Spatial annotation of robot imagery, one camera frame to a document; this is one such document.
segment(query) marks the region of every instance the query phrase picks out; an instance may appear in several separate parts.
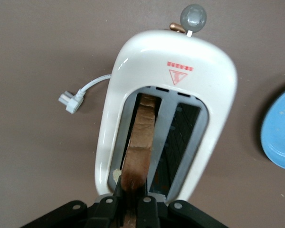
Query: gray knob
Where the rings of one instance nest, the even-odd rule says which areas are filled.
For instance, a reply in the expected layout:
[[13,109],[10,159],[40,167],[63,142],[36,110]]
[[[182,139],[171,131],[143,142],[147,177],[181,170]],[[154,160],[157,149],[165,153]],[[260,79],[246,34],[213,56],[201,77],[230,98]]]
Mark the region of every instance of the gray knob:
[[207,14],[200,5],[192,4],[187,6],[180,15],[180,24],[188,32],[200,31],[206,23]]

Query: white power cord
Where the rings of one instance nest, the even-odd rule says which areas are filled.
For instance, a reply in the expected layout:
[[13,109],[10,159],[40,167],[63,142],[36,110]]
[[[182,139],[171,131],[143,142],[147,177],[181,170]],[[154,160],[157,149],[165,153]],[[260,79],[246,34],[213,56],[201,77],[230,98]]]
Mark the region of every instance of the white power cord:
[[88,84],[86,84],[81,89],[79,89],[76,95],[73,95],[68,91],[65,91],[62,95],[60,95],[58,101],[60,101],[66,106],[66,110],[69,113],[74,114],[77,111],[77,109],[80,107],[81,103],[83,102],[86,91],[92,86],[94,86],[95,84],[97,84],[98,82],[101,82],[101,81],[104,81],[110,78],[111,78],[111,75],[103,75],[101,77],[98,77],[94,79],[93,81],[89,82]]

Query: blue plate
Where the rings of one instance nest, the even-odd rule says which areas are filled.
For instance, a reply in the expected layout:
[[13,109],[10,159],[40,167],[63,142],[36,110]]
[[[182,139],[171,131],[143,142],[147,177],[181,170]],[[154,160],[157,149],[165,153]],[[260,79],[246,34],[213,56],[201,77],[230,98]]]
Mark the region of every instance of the blue plate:
[[261,143],[267,157],[285,169],[285,92],[271,106],[264,119]]

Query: round knob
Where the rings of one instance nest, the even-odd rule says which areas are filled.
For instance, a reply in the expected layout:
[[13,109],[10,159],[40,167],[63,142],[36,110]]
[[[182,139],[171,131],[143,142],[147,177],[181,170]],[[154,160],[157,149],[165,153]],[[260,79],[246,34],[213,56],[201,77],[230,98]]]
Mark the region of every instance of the round knob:
[[192,4],[187,6],[180,15],[182,27],[188,32],[200,31],[206,23],[207,14],[204,8],[200,5]]

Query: hot surface warning symbol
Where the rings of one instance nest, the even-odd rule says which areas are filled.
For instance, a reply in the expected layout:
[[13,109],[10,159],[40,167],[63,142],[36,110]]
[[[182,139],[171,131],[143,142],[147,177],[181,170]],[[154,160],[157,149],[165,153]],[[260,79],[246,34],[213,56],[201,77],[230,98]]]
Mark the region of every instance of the hot surface warning symbol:
[[184,79],[188,75],[184,72],[179,72],[176,70],[169,70],[169,71],[174,85],[178,84],[182,79]]

